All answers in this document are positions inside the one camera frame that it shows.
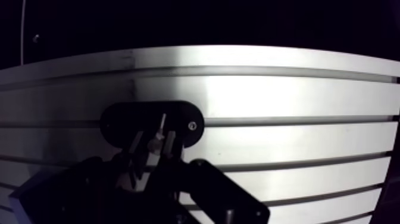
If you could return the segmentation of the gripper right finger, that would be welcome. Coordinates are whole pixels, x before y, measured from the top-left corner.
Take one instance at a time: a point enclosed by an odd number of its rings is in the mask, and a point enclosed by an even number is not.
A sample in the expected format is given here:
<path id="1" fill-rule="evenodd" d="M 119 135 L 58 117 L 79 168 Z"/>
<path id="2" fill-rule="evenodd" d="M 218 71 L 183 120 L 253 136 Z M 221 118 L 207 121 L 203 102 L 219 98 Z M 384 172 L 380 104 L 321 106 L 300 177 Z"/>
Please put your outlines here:
<path id="1" fill-rule="evenodd" d="M 185 192 L 214 223 L 268 223 L 270 211 L 265 204 L 208 161 L 185 163 L 182 151 L 182 140 L 170 131 L 146 185 L 155 222 L 198 223 L 179 201 L 179 194 Z"/>

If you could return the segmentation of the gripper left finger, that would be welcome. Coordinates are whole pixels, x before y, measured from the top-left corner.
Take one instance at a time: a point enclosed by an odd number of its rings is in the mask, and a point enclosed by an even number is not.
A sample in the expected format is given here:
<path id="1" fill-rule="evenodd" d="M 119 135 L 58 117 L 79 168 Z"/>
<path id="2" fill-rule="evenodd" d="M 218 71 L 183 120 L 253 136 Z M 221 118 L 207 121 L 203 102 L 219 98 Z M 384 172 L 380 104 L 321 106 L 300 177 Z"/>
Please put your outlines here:
<path id="1" fill-rule="evenodd" d="M 59 173 L 34 175 L 9 196 L 18 223 L 144 223 L 144 195 L 123 188 L 126 179 L 136 186 L 133 153 L 142 136 L 138 132 L 110 161 L 91 157 Z"/>

